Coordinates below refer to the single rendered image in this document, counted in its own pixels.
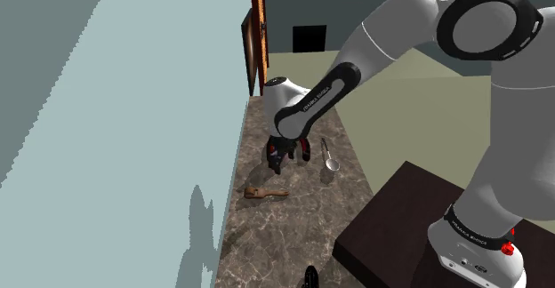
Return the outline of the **brown wooden spoon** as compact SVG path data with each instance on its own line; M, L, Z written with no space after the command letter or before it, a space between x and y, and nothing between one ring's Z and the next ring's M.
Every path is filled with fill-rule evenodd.
M266 188L247 187L244 190L246 199L263 199L268 196L288 196L287 190L271 190Z

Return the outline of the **silver metal ladle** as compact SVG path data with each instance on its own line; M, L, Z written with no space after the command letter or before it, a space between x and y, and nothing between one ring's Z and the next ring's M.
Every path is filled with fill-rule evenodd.
M331 157L331 153L329 151L329 148L327 146L326 140L324 138L321 139L321 143L324 147L324 150L326 152L326 168L332 172L337 172L340 170L340 164L337 160L333 159Z

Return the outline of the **black upright object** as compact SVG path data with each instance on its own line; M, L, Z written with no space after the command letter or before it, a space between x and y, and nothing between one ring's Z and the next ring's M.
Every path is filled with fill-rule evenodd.
M319 288L318 271L313 265L305 269L302 288Z

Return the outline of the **brown wooden door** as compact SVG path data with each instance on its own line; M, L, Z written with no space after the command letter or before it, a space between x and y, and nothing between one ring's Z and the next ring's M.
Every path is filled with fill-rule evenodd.
M264 0L252 0L253 37L255 44L255 57L257 59L260 95L264 94L264 85L267 82L268 41L267 21Z

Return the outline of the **dark brown robot stand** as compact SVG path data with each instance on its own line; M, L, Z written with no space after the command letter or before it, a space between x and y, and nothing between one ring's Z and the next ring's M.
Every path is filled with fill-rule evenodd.
M428 227L442 218L462 189L403 163L336 238L333 256L365 288L493 288L458 276L458 259L442 264Z

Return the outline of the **dark framed wall picture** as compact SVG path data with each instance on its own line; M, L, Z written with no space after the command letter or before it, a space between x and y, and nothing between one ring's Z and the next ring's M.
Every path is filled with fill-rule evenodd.
M249 9L241 24L243 48L245 55L246 81L249 95L253 96L255 78L257 74L257 62L254 51L253 39L253 10Z

